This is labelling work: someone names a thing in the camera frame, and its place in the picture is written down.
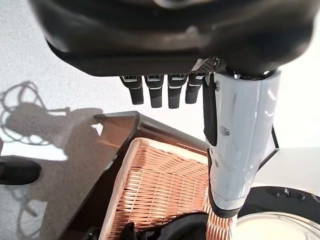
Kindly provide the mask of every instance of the gray floor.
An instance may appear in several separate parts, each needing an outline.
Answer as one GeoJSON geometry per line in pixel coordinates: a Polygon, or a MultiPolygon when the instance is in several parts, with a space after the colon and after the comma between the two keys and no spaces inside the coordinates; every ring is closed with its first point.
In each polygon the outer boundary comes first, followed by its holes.
{"type": "MultiPolygon", "coordinates": [[[[318,42],[313,41],[312,49],[319,49],[318,42]]],[[[278,104],[281,111],[276,126],[280,144],[286,147],[320,146],[316,137],[320,115],[313,111],[320,102],[320,87],[313,86],[307,91],[299,86],[304,94],[299,106],[303,114],[310,114],[312,121],[306,125],[312,131],[305,131],[302,117],[294,111],[286,112],[286,107],[291,108],[290,103],[297,98],[296,89],[287,87],[289,79],[297,75],[298,79],[290,85],[296,88],[304,76],[301,71],[292,75],[293,70],[297,65],[307,68],[303,64],[306,59],[319,67],[319,57],[313,51],[306,56],[292,63],[292,68],[284,67],[284,85],[280,89],[283,100],[278,104]],[[294,117],[288,121],[290,114],[294,117]]],[[[0,185],[1,239],[55,240],[60,235],[114,154],[96,144],[101,127],[93,120],[94,114],[136,110],[204,139],[201,91],[197,104],[182,104],[182,97],[181,107],[176,110],[168,109],[166,91],[163,91],[164,107],[152,109],[148,90],[144,91],[145,104],[133,106],[128,89],[117,77],[92,77],[60,61],[48,48],[27,1],[1,1],[2,155],[32,158],[43,169],[40,180],[33,184],[0,185]]]]}

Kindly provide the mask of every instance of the black fabric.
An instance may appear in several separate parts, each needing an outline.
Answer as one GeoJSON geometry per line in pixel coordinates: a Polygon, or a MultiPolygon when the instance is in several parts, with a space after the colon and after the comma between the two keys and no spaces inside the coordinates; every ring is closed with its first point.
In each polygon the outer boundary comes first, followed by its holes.
{"type": "Polygon", "coordinates": [[[120,240],[205,240],[208,214],[189,213],[177,217],[167,224],[135,232],[135,224],[127,223],[120,240]]]}
{"type": "Polygon", "coordinates": [[[21,156],[0,157],[0,185],[25,185],[36,181],[41,166],[33,160],[21,156]]]}
{"type": "Polygon", "coordinates": [[[203,79],[203,132],[212,146],[216,146],[218,140],[216,86],[213,73],[210,75],[209,85],[203,79]]]}

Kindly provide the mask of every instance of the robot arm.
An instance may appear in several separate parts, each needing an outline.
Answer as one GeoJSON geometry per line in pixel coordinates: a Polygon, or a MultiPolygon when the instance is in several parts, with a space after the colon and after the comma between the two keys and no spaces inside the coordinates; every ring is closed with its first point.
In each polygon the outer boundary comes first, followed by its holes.
{"type": "Polygon", "coordinates": [[[192,91],[199,90],[197,77],[206,76],[211,205],[223,218],[245,202],[272,128],[277,68],[306,50],[319,2],[30,1],[59,58],[93,76],[123,76],[134,104],[143,103],[141,76],[156,97],[153,106],[160,107],[163,75],[170,75],[172,108],[179,106],[187,75],[192,91]]]}
{"type": "Polygon", "coordinates": [[[221,218],[239,212],[263,160],[273,124],[280,71],[266,72],[256,79],[245,78],[234,72],[216,73],[209,86],[203,86],[204,99],[215,98],[216,104],[216,109],[210,109],[203,102],[205,121],[215,123],[204,132],[211,144],[210,203],[221,218]]]}

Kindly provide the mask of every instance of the wicker basket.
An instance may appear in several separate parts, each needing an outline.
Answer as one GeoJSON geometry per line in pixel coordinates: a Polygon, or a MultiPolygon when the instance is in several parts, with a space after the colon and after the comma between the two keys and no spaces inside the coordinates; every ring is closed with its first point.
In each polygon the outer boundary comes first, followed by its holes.
{"type": "Polygon", "coordinates": [[[192,212],[209,213],[207,239],[230,239],[231,220],[216,217],[209,204],[207,158],[136,138],[117,174],[99,240],[119,238],[129,222],[143,230],[192,212]]]}

